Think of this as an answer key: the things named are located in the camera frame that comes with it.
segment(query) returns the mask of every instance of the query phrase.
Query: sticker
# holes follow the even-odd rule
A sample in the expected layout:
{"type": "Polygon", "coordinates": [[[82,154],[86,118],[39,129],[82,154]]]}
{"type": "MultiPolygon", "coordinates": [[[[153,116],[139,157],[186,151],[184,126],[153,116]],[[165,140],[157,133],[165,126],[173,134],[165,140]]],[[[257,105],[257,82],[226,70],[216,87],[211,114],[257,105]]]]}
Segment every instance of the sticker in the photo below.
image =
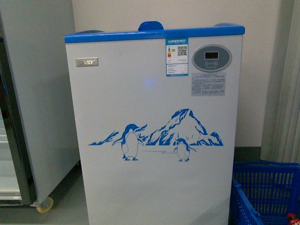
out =
{"type": "Polygon", "coordinates": [[[173,155],[172,159],[179,162],[190,161],[190,156],[197,152],[199,146],[224,146],[219,134],[207,132],[191,109],[180,109],[165,122],[155,130],[147,130],[148,123],[143,126],[131,123],[121,130],[107,133],[109,135],[104,140],[89,145],[115,146],[124,161],[138,161],[143,152],[152,152],[157,157],[173,155]]]}
{"type": "Polygon", "coordinates": [[[165,40],[167,76],[188,76],[188,38],[165,40]]]}
{"type": "Polygon", "coordinates": [[[192,73],[192,96],[224,96],[226,73],[192,73]]]}

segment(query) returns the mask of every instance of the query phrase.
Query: penguin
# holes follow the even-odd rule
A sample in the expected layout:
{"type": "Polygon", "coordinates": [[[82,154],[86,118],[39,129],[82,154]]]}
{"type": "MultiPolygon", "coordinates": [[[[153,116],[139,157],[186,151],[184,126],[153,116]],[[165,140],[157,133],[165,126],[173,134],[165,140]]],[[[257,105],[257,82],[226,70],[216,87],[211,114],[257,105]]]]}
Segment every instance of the penguin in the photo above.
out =
{"type": "Polygon", "coordinates": [[[144,145],[143,141],[135,134],[138,128],[136,124],[127,125],[122,137],[112,143],[112,145],[121,143],[123,159],[125,159],[125,161],[130,161],[129,158],[132,158],[132,161],[137,161],[138,144],[144,145]]]}
{"type": "Polygon", "coordinates": [[[195,149],[191,148],[188,143],[186,142],[186,140],[184,140],[183,138],[178,138],[177,140],[175,140],[176,142],[179,142],[179,144],[177,145],[177,147],[174,149],[174,151],[177,151],[177,155],[179,158],[179,162],[188,162],[189,161],[189,154],[190,151],[193,150],[195,152],[197,152],[195,149]]]}

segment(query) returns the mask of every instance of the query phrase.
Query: digital display panel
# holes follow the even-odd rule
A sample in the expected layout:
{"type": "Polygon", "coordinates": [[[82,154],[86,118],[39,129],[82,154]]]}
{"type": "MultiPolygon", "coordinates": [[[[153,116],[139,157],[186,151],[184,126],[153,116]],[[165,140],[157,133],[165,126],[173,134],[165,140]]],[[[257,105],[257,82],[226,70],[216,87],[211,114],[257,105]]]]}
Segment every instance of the digital display panel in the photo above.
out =
{"type": "Polygon", "coordinates": [[[219,52],[206,52],[205,59],[206,60],[217,60],[219,58],[219,52]]]}

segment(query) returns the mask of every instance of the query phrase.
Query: instruction label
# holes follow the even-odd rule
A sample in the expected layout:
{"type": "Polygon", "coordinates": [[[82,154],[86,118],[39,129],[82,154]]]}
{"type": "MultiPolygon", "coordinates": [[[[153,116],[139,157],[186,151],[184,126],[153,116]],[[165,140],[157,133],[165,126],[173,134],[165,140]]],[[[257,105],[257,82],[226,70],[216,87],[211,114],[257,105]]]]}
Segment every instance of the instruction label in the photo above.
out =
{"type": "Polygon", "coordinates": [[[192,96],[224,96],[226,73],[192,73],[192,96]]]}
{"type": "Polygon", "coordinates": [[[188,38],[165,40],[167,76],[188,76],[188,38]]]}

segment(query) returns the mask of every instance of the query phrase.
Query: qr code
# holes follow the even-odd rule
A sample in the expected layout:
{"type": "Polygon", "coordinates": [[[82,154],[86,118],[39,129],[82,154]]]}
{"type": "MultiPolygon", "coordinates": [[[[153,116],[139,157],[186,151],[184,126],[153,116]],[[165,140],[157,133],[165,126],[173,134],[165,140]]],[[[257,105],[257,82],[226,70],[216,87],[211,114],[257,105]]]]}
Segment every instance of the qr code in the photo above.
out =
{"type": "Polygon", "coordinates": [[[178,54],[177,54],[178,56],[187,55],[188,47],[187,46],[178,46],[177,50],[178,50],[178,54]]]}

